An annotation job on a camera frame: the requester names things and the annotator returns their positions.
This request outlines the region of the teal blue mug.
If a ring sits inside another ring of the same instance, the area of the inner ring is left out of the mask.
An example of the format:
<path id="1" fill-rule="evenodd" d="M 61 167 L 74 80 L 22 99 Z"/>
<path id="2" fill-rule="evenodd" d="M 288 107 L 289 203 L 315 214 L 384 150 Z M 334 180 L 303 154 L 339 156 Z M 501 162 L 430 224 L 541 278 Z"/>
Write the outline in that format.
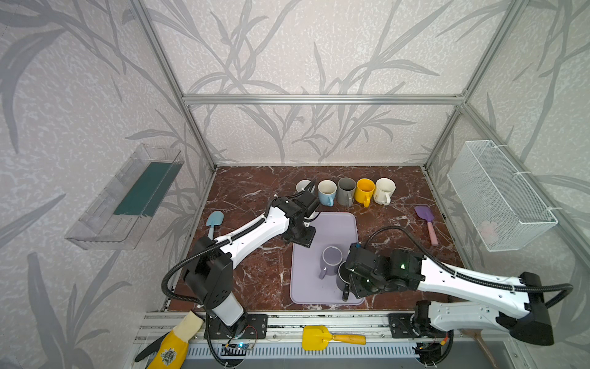
<path id="1" fill-rule="evenodd" d="M 308 180 L 304 179 L 297 183 L 296 185 L 296 193 L 309 191 L 314 193 L 316 189 L 316 181 L 315 180 Z"/>

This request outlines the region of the light blue mug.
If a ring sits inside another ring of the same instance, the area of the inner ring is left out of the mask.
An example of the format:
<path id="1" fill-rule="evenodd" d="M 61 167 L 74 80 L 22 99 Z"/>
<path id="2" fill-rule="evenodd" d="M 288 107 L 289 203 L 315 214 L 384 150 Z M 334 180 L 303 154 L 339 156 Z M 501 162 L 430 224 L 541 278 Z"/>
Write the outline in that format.
<path id="1" fill-rule="evenodd" d="M 335 203 L 337 185 L 331 180 L 323 180 L 318 185 L 318 198 L 323 206 L 333 207 Z"/>

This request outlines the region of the grey ceramic mug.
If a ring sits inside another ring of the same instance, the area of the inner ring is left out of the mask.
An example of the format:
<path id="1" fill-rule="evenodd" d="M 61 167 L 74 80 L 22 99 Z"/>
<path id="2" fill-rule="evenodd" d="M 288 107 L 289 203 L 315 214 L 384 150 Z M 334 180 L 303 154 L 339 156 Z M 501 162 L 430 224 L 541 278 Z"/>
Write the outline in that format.
<path id="1" fill-rule="evenodd" d="M 344 207 L 351 207 L 354 203 L 356 181 L 352 178 L 341 178 L 337 183 L 336 201 Z"/>

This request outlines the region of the purple ceramic mug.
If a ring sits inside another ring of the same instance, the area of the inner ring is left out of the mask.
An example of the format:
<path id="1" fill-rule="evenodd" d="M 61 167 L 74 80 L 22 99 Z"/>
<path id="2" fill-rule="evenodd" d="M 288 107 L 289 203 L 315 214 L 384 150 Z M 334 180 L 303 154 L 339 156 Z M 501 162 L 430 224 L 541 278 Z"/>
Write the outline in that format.
<path id="1" fill-rule="evenodd" d="M 323 280 L 327 276 L 337 275 L 343 259 L 344 255 L 340 248 L 334 245 L 325 247 L 321 254 L 320 273 L 318 278 Z"/>

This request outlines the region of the black ceramic mug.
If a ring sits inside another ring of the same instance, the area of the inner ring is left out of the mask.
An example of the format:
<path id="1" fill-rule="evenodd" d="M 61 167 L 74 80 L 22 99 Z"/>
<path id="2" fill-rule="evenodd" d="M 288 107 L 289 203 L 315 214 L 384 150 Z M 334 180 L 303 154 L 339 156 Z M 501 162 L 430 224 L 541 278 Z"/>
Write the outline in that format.
<path id="1" fill-rule="evenodd" d="M 347 269 L 346 263 L 341 263 L 337 272 L 336 285 L 341 290 L 341 298 L 344 302 L 348 302 L 350 296 L 350 275 L 351 272 Z"/>

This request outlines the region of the yellow ceramic mug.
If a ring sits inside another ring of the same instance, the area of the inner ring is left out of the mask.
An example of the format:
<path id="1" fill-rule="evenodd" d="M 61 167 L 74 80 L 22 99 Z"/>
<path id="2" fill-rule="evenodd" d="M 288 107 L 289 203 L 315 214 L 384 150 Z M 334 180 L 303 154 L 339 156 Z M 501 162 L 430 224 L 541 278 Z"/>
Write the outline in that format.
<path id="1" fill-rule="evenodd" d="M 365 208 L 368 208 L 373 198 L 373 193 L 375 192 L 375 189 L 376 186 L 372 180 L 368 178 L 361 178 L 356 183 L 354 200 L 357 203 L 362 204 Z"/>

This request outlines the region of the white ceramic mug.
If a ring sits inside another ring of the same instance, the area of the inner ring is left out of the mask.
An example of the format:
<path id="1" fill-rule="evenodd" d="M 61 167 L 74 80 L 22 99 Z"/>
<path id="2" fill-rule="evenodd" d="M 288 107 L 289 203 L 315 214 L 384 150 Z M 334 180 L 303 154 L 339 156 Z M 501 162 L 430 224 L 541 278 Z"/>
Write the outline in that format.
<path id="1" fill-rule="evenodd" d="M 380 178 L 376 181 L 376 190 L 373 193 L 373 200 L 377 204 L 388 206 L 391 203 L 393 193 L 396 191 L 396 184 L 389 178 Z"/>

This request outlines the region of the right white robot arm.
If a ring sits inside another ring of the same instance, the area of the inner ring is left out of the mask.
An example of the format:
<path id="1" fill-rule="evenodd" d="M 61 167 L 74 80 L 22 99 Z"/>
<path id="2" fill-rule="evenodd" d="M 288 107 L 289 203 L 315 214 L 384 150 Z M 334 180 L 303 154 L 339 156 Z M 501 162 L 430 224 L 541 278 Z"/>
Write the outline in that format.
<path id="1" fill-rule="evenodd" d="M 418 301 L 409 320 L 414 337 L 439 338 L 461 329 L 498 330 L 538 346 L 554 343 L 549 309 L 574 289 L 570 283 L 544 285 L 539 275 L 487 275 L 437 259 L 407 229 L 416 251 L 395 249 L 385 257 L 352 244 L 345 269 L 357 298 L 393 292 L 430 292 L 455 297 L 455 302 Z"/>

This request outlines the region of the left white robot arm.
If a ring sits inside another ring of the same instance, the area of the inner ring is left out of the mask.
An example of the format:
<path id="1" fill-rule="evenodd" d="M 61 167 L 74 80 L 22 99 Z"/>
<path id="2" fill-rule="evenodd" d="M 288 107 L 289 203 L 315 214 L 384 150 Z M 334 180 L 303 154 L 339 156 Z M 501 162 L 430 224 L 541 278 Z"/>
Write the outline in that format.
<path id="1" fill-rule="evenodd" d="M 279 237 L 285 243 L 311 246 L 316 229 L 311 216 L 320 202 L 311 191 L 274 197 L 264 212 L 241 228 L 212 239 L 199 238 L 195 253 L 164 276 L 161 290 L 171 300 L 199 304 L 231 329 L 246 323 L 247 313 L 233 294 L 234 269 L 247 256 Z"/>

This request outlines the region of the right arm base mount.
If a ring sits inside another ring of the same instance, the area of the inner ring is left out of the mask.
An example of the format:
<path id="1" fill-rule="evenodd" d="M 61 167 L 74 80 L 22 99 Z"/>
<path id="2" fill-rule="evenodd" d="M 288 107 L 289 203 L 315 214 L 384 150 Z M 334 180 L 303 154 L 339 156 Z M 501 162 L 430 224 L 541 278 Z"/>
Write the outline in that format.
<path id="1" fill-rule="evenodd" d="M 447 332 L 433 327 L 427 313 L 391 313 L 387 315 L 392 338 L 446 338 Z"/>

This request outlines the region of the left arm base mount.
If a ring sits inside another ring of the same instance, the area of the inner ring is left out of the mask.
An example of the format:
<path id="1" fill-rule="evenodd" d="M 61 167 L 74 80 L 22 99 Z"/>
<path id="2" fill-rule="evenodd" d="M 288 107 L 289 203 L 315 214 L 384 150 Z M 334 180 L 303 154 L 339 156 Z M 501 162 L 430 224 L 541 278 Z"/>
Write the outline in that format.
<path id="1" fill-rule="evenodd" d="M 268 315 L 246 314 L 233 325 L 226 325 L 220 318 L 207 316 L 205 338 L 222 339 L 264 339 L 267 336 Z"/>

